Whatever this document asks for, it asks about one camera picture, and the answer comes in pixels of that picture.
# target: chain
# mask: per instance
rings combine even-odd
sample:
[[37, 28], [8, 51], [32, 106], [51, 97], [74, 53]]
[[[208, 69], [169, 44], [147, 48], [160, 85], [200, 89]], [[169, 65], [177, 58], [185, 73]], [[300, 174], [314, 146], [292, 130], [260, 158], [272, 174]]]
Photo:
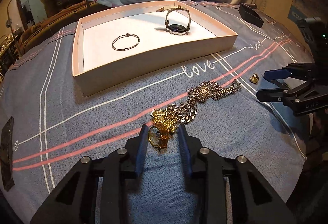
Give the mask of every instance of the chain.
[[[150, 144], [158, 149], [167, 148], [169, 137], [177, 130], [178, 123], [189, 123], [196, 117], [197, 103], [204, 103], [209, 98], [219, 100], [235, 93], [239, 87], [238, 80], [234, 80], [227, 88], [216, 82], [202, 82], [199, 86], [188, 89], [187, 100], [179, 106], [173, 103], [167, 105], [165, 110], [153, 109], [150, 116], [154, 126], [148, 132]], [[153, 142], [153, 137], [157, 137], [158, 143]]]

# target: thin silver bangle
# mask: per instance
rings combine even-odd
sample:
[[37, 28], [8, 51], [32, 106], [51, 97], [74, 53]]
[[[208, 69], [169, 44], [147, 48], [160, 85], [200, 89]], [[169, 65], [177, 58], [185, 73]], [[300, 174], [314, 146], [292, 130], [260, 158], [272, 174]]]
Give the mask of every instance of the thin silver bangle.
[[123, 48], [123, 49], [117, 49], [117, 48], [115, 48], [114, 43], [115, 43], [118, 39], [121, 39], [121, 38], [124, 38], [124, 37], [129, 37], [129, 36], [134, 36], [134, 37], [138, 38], [138, 43], [140, 42], [140, 38], [139, 38], [139, 36], [137, 36], [137, 35], [135, 35], [135, 34], [133, 34], [133, 33], [127, 33], [127, 34], [125, 34], [125, 35], [121, 35], [121, 36], [119, 36], [119, 37], [117, 37], [117, 38], [114, 39], [114, 41], [113, 41], [113, 43], [112, 43], [112, 47], [113, 47], [113, 49], [116, 50], [116, 51], [125, 51], [125, 50], [129, 50], [129, 49], [131, 49], [131, 48], [136, 47], [136, 46], [138, 45], [138, 43], [136, 43], [134, 46], [131, 46], [131, 47], [129, 47], [129, 48]]

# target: necklace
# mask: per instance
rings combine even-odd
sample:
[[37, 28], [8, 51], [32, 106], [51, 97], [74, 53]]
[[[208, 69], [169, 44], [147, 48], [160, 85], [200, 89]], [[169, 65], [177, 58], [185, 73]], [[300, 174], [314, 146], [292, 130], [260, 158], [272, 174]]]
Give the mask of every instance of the necklace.
[[167, 105], [164, 110], [153, 109], [150, 113], [153, 126], [148, 132], [150, 144], [157, 148], [167, 148], [167, 143], [172, 134], [177, 130], [178, 123], [189, 123], [197, 114], [197, 103], [204, 103], [208, 98], [219, 100], [227, 95], [235, 93], [240, 87], [240, 82], [234, 80], [225, 88], [216, 82], [202, 82], [199, 86], [188, 89], [188, 97], [179, 106]]

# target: screw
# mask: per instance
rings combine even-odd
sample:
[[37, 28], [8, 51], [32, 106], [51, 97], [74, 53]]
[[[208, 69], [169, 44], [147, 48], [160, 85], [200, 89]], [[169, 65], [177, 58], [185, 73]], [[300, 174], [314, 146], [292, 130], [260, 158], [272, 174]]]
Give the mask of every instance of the screw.
[[243, 155], [240, 155], [239, 157], [237, 157], [237, 160], [240, 162], [240, 163], [245, 163], [247, 161], [247, 158]]
[[120, 149], [117, 150], [117, 153], [119, 155], [124, 155], [126, 152], [127, 152], [126, 148], [120, 148]]
[[88, 156], [84, 156], [83, 158], [80, 159], [81, 163], [87, 164], [90, 161], [90, 158]]
[[208, 153], [210, 152], [210, 150], [209, 150], [208, 148], [206, 148], [206, 147], [201, 148], [199, 151], [200, 151], [202, 154], [204, 154], [204, 155], [206, 155], [206, 154], [208, 154]]

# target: box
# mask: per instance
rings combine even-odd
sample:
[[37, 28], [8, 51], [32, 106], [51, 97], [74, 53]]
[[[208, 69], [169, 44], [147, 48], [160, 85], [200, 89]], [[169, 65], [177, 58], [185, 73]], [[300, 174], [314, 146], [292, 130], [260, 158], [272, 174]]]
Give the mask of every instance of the box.
[[[191, 16], [190, 32], [173, 35], [165, 30], [162, 7], [181, 5]], [[169, 24], [188, 24], [185, 11], [174, 11]], [[132, 33], [139, 44], [127, 51], [112, 48], [115, 38]], [[85, 96], [124, 81], [186, 60], [231, 49], [237, 34], [205, 13], [179, 1], [143, 2], [115, 7], [81, 18], [73, 42], [73, 77]], [[118, 49], [134, 45], [135, 37], [115, 42]]]

